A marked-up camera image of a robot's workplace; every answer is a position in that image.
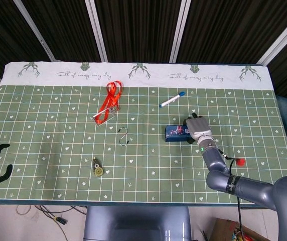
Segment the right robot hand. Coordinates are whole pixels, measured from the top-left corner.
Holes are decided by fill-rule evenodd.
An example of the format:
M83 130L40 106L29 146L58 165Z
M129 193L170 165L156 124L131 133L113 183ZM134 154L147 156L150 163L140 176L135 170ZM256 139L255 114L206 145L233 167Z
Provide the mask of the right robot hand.
M198 142L202 136L212 136L211 129L206 119L194 112L191 114L191 116L184 119L183 125L187 126L190 134L190 137L187 138L188 144Z

